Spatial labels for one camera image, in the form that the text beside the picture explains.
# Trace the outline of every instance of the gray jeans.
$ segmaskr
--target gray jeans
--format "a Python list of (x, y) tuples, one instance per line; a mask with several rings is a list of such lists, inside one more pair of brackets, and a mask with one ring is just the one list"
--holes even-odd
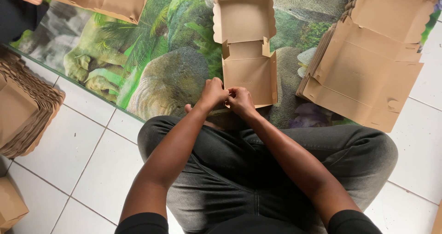
[[(151, 118), (140, 130), (146, 162), (180, 118)], [(366, 209), (390, 176), (397, 148), (385, 133), (357, 125), (281, 130), (311, 152)], [(325, 233), (311, 202), (284, 173), (253, 130), (203, 126), (184, 170), (169, 189), (167, 206), (186, 233), (203, 233), (250, 213)]]

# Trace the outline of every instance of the white tile floor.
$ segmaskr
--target white tile floor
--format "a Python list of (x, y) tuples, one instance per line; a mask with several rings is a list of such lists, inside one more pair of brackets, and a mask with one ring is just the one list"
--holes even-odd
[[(426, 62), (390, 136), (399, 160), (366, 214), (384, 234), (429, 234), (442, 198), (442, 22), (423, 49)], [(126, 193), (142, 166), (142, 126), (112, 105), (28, 61), (66, 92), (57, 117), (30, 155), (0, 156), (28, 206), (14, 234), (101, 234), (116, 227)], [(182, 233), (169, 212), (170, 233)]]

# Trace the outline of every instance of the rug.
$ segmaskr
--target rug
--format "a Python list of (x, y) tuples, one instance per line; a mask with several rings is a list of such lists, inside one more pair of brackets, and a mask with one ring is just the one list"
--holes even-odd
[[(322, 34), (347, 0), (274, 0), (278, 103), (258, 111), (278, 128), (355, 124), (295, 97)], [(139, 24), (52, 1), (35, 32), (11, 46), (142, 120), (184, 116), (206, 79), (222, 79), (221, 45), (213, 41), (213, 0), (148, 0)], [(434, 27), (431, 15), (422, 44)], [(219, 106), (209, 115), (224, 128), (246, 125)]]

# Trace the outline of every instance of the floor mat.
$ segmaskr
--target floor mat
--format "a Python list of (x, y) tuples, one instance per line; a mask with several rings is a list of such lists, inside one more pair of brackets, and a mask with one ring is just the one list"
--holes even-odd
[[(353, 121), (295, 97), (322, 34), (347, 0), (274, 0), (278, 103), (260, 108), (279, 128), (324, 127)], [(205, 80), (222, 79), (221, 45), (213, 41), (213, 0), (148, 0), (138, 25), (52, 1), (35, 32), (12, 46), (141, 119), (184, 116)], [(431, 15), (423, 41), (438, 19)], [(209, 120), (246, 128), (225, 107)]]

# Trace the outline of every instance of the dark jeans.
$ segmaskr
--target dark jeans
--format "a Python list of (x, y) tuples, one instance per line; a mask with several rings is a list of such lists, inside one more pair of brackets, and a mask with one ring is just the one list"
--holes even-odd
[[(151, 118), (140, 130), (146, 162), (180, 118)], [(281, 130), (311, 152), (366, 209), (390, 176), (397, 148), (383, 132), (357, 125)], [(251, 213), (325, 233), (311, 202), (288, 178), (253, 130), (203, 126), (192, 154), (169, 189), (167, 206), (187, 233)]]

